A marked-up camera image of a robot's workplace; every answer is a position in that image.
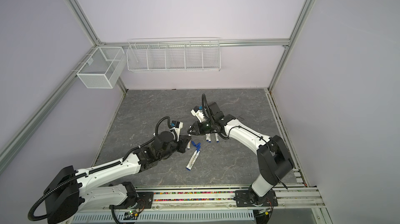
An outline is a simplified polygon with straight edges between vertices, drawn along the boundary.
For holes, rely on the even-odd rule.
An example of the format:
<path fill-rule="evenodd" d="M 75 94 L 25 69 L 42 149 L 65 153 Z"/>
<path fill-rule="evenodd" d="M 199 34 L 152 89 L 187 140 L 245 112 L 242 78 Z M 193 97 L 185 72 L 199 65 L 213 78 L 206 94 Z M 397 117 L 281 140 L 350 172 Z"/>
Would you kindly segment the whiteboard marker pen one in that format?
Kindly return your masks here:
<path fill-rule="evenodd" d="M 208 143 L 211 142 L 211 135 L 210 134 L 206 134 L 206 140 Z"/>

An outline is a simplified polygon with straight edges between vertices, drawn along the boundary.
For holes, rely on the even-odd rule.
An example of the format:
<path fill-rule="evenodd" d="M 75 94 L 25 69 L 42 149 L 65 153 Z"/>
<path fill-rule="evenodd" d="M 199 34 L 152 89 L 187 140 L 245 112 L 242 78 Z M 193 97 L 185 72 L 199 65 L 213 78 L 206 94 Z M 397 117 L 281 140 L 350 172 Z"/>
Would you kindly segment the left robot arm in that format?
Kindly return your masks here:
<path fill-rule="evenodd" d="M 89 202 L 86 196 L 98 187 L 153 168 L 175 152 L 185 153 L 191 136 L 181 135 L 182 127 L 181 122 L 163 117 L 155 126 L 154 136 L 128 150 L 122 158 L 90 168 L 61 169 L 28 211 L 28 219 L 61 223 L 83 209 Z"/>

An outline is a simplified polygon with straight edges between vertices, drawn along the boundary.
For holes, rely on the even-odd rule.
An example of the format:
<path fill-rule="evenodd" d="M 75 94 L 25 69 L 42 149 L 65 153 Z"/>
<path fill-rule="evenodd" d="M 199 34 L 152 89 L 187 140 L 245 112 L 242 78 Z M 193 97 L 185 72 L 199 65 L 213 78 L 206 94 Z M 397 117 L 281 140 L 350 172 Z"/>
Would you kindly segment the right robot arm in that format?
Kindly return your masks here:
<path fill-rule="evenodd" d="M 272 202 L 268 194 L 282 183 L 293 168 L 294 161 L 284 140 L 275 135 L 261 134 L 239 121 L 232 115 L 225 115 L 216 102 L 209 103 L 202 94 L 202 105 L 191 111 L 197 117 L 188 130 L 190 135 L 216 134 L 219 138 L 239 141 L 250 149 L 258 161 L 259 176 L 249 187 L 248 203 L 260 206 L 266 201 Z"/>

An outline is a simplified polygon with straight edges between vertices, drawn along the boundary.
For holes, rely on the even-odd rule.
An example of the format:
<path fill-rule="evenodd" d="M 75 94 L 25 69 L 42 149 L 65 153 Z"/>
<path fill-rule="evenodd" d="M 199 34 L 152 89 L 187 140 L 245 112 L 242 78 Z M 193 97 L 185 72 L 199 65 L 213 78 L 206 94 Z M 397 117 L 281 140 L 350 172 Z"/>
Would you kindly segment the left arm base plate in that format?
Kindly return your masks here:
<path fill-rule="evenodd" d="M 128 196 L 121 204 L 114 205 L 114 209 L 149 209 L 152 207 L 154 192 L 137 192 Z"/>

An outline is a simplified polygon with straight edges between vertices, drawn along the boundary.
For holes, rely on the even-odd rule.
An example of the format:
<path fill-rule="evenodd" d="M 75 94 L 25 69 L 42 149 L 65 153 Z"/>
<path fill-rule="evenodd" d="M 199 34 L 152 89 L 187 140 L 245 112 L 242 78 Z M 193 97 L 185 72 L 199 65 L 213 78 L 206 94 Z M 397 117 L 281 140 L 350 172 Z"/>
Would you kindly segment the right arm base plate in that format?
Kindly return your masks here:
<path fill-rule="evenodd" d="M 258 196 L 250 190 L 237 190 L 234 192 L 237 207 L 276 207 L 278 201 L 274 190 L 269 190 L 264 196 Z"/>

